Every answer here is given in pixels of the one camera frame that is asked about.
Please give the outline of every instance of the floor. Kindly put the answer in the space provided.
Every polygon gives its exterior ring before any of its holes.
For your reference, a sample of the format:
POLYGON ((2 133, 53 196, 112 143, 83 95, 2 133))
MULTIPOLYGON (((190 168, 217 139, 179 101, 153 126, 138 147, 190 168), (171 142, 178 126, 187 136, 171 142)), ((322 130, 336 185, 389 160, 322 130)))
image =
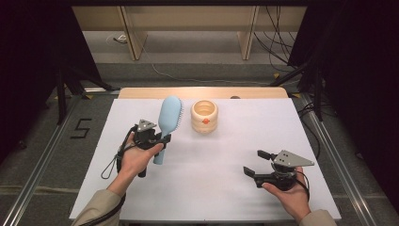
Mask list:
MULTIPOLYGON (((234 32, 150 32, 138 61, 130 59, 126 44, 113 40, 122 34, 85 32, 102 79, 115 87, 264 86, 292 69, 275 57, 270 58, 256 40, 250 59, 243 60, 234 32)), ((257 35, 266 46, 271 45, 266 35, 273 37, 274 33, 257 35)), ((281 35, 286 45, 293 44, 295 34, 281 35)), ((274 43, 272 49, 282 58, 288 54, 279 44, 274 43)), ((311 102, 311 94, 297 95, 298 78, 284 87, 297 96, 292 100, 300 110, 311 102)), ((89 82, 83 84, 86 88, 95 87, 89 82)), ((27 147, 12 152, 0 166, 0 222, 6 220, 8 212, 16 211, 12 207, 20 207, 13 225, 71 225, 69 213, 116 98, 116 92, 89 93, 85 98, 72 96, 68 99, 68 120, 57 126, 54 92, 24 140, 27 147), (78 122, 89 128, 86 138, 72 138, 85 133, 75 130, 78 122), (41 168, 37 167, 39 162, 43 163, 41 168), (37 180, 29 187, 32 192, 26 196, 27 201, 16 206, 26 192, 26 183, 35 181, 35 176, 37 180)), ((303 118, 304 129, 315 154, 320 149, 319 165, 343 217, 337 224, 399 225, 398 214, 365 163, 355 155, 356 146, 327 98, 323 106, 324 121, 318 123, 309 113, 303 118), (358 208, 358 201, 365 202, 367 208, 358 208)))

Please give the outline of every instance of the light blue hairbrush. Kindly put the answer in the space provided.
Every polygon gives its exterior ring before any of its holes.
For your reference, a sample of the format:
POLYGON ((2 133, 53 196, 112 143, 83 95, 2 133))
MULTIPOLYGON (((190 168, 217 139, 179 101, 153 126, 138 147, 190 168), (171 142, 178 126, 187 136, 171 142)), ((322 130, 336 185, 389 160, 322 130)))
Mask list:
MULTIPOLYGON (((177 129, 183 113, 183 102, 177 96, 168 96, 162 103, 159 113, 158 125, 161 129, 161 138, 177 129)), ((153 159, 153 163, 162 165, 165 149, 153 159)))

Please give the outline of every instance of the white tabletop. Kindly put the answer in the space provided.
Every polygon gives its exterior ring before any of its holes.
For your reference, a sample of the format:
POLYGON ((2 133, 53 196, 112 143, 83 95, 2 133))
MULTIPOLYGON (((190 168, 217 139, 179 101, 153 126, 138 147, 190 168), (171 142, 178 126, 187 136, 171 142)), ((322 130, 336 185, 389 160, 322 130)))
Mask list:
MULTIPOLYGON (((180 127, 172 133, 164 164, 148 166, 147 177, 130 185, 120 219, 143 222, 265 222, 292 219, 278 199, 243 173, 271 173, 270 161, 257 151, 287 150, 315 162, 304 168, 311 184, 311 209, 326 209, 340 219, 326 181, 291 99, 212 99, 219 108, 218 126, 208 135, 191 128, 186 99, 180 127)), ((113 178, 101 173, 128 130, 140 119, 158 121, 163 99, 115 100, 79 191, 70 218, 76 218, 96 190, 113 178)))

